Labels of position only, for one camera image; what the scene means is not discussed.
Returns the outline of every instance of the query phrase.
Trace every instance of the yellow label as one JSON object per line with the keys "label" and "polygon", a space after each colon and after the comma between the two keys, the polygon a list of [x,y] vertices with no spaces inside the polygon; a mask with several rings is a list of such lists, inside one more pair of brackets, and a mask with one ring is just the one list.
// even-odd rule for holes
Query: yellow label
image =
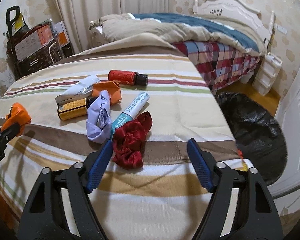
{"label": "yellow label", "polygon": [[64,112],[64,111],[67,111],[67,110],[70,110],[70,109],[73,109],[73,108],[77,108],[77,107],[80,107],[80,106],[86,106],[86,99],[85,98],[74,101],[74,102],[66,103],[63,106],[59,106],[58,110],[59,110],[59,113],[61,113],[61,112]]}
{"label": "yellow label", "polygon": [[12,26],[12,35],[15,35],[15,33],[21,29],[22,26],[24,26],[25,23],[23,22],[22,13],[19,14],[19,18],[15,21],[14,25]]}
{"label": "yellow label", "polygon": [[71,118],[75,118],[81,115],[86,115],[87,114],[87,108],[86,107],[82,107],[79,109],[74,109],[74,110],[70,110],[67,112],[59,112],[59,118],[61,120],[68,120]]}
{"label": "yellow label", "polygon": [[86,99],[80,99],[58,107],[58,114],[61,120],[75,118],[87,114]]}

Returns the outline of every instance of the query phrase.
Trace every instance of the blue and white tube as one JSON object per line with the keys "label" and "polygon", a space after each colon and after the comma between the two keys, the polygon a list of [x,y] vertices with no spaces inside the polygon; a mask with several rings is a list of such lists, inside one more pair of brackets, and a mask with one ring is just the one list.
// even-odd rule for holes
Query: blue and white tube
{"label": "blue and white tube", "polygon": [[146,104],[149,98],[150,96],[147,92],[141,92],[126,108],[126,110],[119,114],[118,118],[115,119],[112,123],[110,135],[111,139],[115,129],[119,128],[120,126],[123,126],[123,124],[128,121],[132,121],[143,108],[143,106]]}

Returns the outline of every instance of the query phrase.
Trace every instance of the red cloth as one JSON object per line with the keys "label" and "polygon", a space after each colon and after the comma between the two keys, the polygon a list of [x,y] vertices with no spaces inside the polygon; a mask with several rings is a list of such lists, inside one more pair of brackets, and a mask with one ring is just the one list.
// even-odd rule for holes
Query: red cloth
{"label": "red cloth", "polygon": [[141,168],[143,166],[141,149],[151,126],[151,115],[144,112],[137,119],[117,128],[112,137],[115,152],[113,161],[126,170]]}
{"label": "red cloth", "polygon": [[240,158],[243,159],[243,153],[239,149],[237,149],[237,153],[239,154]]}

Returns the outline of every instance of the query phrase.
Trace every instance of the black trash bag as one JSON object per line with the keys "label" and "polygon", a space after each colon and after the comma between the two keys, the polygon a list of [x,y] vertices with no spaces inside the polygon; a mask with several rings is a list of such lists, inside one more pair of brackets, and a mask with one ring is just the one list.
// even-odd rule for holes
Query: black trash bag
{"label": "black trash bag", "polygon": [[217,102],[243,157],[249,159],[267,186],[282,175],[287,163],[287,146],[272,115],[244,94],[222,92]]}

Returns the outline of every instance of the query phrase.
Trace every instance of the black handle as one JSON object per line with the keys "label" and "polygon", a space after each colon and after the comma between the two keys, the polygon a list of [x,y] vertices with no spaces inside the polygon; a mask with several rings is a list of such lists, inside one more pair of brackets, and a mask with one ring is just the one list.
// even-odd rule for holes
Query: black handle
{"label": "black handle", "polygon": [[19,132],[20,125],[18,123],[14,123],[0,133],[0,161],[5,157],[4,150],[7,147],[7,143],[17,136]]}
{"label": "black handle", "polygon": [[[12,12],[12,11],[16,11],[16,16],[12,20],[10,20],[10,12]],[[8,26],[8,33],[9,33],[10,44],[11,44],[11,51],[12,51],[12,55],[14,57],[16,67],[18,65],[18,58],[17,58],[16,51],[14,49],[14,42],[13,42],[13,37],[12,37],[12,24],[14,22],[16,22],[16,20],[18,20],[19,16],[20,16],[20,7],[18,5],[12,6],[12,7],[7,9],[6,24]]]}
{"label": "black handle", "polygon": [[[16,16],[10,20],[10,12],[12,11],[16,11]],[[19,15],[20,15],[20,7],[18,5],[15,5],[15,6],[12,6],[10,8],[7,9],[7,12],[6,12],[6,24],[9,27],[12,27],[12,24],[18,20],[19,18]]]}

